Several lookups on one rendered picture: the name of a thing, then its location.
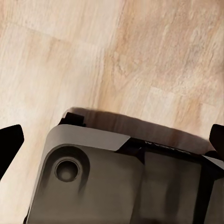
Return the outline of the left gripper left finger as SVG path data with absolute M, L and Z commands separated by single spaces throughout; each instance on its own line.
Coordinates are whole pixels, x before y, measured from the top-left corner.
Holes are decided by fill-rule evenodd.
M 0 180 L 24 142 L 20 124 L 0 129 Z

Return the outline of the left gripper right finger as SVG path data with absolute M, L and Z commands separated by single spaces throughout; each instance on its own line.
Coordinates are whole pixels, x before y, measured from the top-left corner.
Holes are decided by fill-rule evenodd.
M 209 140 L 221 159 L 224 161 L 224 126 L 213 124 Z

